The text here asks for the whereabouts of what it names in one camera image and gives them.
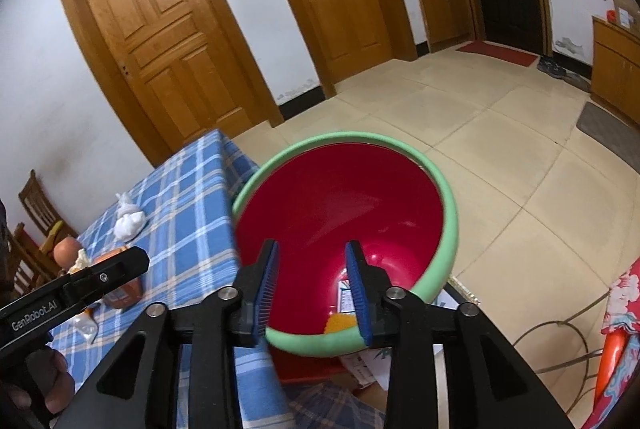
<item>peeling paint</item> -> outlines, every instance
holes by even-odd
[[[314,78],[308,78],[302,86],[298,86],[297,88],[294,88],[279,94],[276,97],[276,104],[281,105],[281,104],[284,104],[285,102],[289,102],[290,100],[296,98],[297,96],[300,96],[304,92],[309,91],[309,89],[313,89],[319,85],[320,85],[319,80],[316,80]]]
[[[584,58],[583,47],[578,46],[578,44],[574,44],[574,42],[569,37],[563,37],[561,41],[556,41],[556,46],[558,48],[562,48],[563,50],[568,50],[574,55],[578,55]]]

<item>checkered tablecloth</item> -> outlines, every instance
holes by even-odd
[[[169,308],[200,302],[231,284],[238,271],[231,203],[254,174],[255,164],[220,132],[213,131],[175,154],[129,195],[148,223],[129,245],[146,250],[148,272],[142,276],[143,300],[127,311],[100,306],[94,312],[99,333],[88,345],[69,323],[52,332],[52,346],[69,361],[77,387],[150,303]],[[93,258],[122,245],[113,236],[116,205],[111,206],[79,240]],[[187,428],[188,359],[180,373],[178,428]],[[264,344],[236,349],[236,371],[244,427],[293,427],[293,416]]]

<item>tiled floor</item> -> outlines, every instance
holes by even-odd
[[[514,341],[606,292],[640,255],[640,177],[575,128],[588,95],[535,69],[454,49],[390,60],[341,82],[338,96],[235,142],[258,163],[316,134],[362,130],[424,152],[447,177],[460,212],[454,273]],[[602,308],[578,318],[599,348]],[[518,349],[533,368],[580,353],[568,329],[547,327]],[[597,371],[597,361],[591,364]],[[543,377],[567,408],[584,367]],[[593,393],[572,412],[580,425]]]

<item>screw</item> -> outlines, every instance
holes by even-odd
[[[146,308],[146,314],[149,317],[159,317],[166,310],[166,306],[162,303],[153,303]]]
[[[398,301],[406,297],[406,292],[399,286],[392,286],[386,291],[386,296],[389,297],[389,299]]]
[[[473,303],[463,303],[460,304],[460,313],[465,317],[476,317],[480,313],[480,308]]]
[[[232,286],[225,286],[218,291],[218,297],[220,297],[223,301],[234,299],[238,297],[238,290],[236,290]]]

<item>green basin rim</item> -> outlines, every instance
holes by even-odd
[[[442,236],[429,266],[411,288],[411,291],[423,301],[433,301],[444,287],[453,268],[458,250],[458,212],[453,192],[440,170],[424,154],[404,142],[375,133],[356,131],[328,133],[298,142],[275,155],[251,177],[234,201],[234,221],[238,221],[256,189],[276,168],[305,151],[341,142],[363,142],[391,148],[416,162],[434,182],[444,212]],[[267,327],[266,338],[276,348],[304,357],[338,357],[366,349],[357,327],[319,335],[298,335]]]

